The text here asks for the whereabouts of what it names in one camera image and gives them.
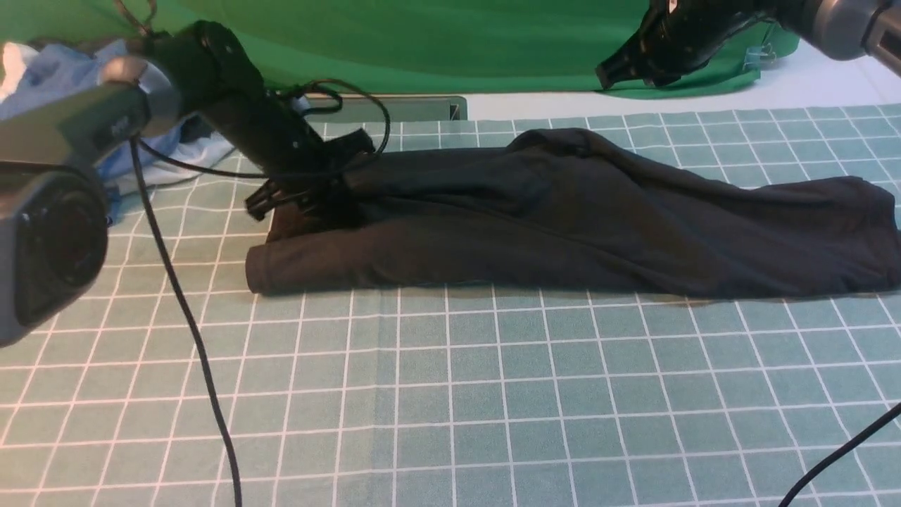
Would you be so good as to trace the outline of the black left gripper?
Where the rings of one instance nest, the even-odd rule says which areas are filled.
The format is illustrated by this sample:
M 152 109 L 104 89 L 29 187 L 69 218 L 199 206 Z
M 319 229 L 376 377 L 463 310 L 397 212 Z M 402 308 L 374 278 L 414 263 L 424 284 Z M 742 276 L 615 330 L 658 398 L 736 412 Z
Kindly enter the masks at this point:
M 229 93 L 211 106 L 211 124 L 268 179 L 244 200 L 255 220 L 283 206 L 313 214 L 328 199 L 331 181 L 374 153 L 364 130 L 325 141 L 296 110 L 265 91 Z

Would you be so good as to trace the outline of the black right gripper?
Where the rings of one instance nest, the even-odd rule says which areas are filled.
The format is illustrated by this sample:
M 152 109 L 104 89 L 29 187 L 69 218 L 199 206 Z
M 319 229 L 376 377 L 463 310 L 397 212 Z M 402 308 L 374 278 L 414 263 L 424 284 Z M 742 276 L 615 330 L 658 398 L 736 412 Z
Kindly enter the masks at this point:
M 637 31 L 596 67 L 596 77 L 604 90 L 631 81 L 671 85 L 772 13 L 769 1 L 650 1 Z

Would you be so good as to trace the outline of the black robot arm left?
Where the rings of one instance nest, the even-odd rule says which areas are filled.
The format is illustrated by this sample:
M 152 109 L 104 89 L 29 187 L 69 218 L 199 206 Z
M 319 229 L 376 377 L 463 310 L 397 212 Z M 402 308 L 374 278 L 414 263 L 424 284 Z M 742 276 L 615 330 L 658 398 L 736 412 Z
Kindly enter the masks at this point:
M 382 151 L 363 130 L 325 141 L 295 106 L 323 82 L 268 89 L 237 36 L 211 20 L 113 58 L 99 83 L 2 122 L 3 346 L 80 298 L 108 250 L 103 158 L 199 115 L 260 170 L 256 220 L 284 204 L 356 218 L 342 175 Z

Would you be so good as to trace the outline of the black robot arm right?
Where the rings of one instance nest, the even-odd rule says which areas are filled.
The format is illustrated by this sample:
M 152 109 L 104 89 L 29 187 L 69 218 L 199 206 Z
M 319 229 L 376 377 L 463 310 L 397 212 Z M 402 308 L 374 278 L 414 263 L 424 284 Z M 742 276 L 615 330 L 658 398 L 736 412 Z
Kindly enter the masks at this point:
M 707 66 L 724 43 L 776 23 L 835 61 L 870 56 L 900 72 L 897 1 L 651 1 L 636 32 L 596 67 L 602 89 L 663 87 Z

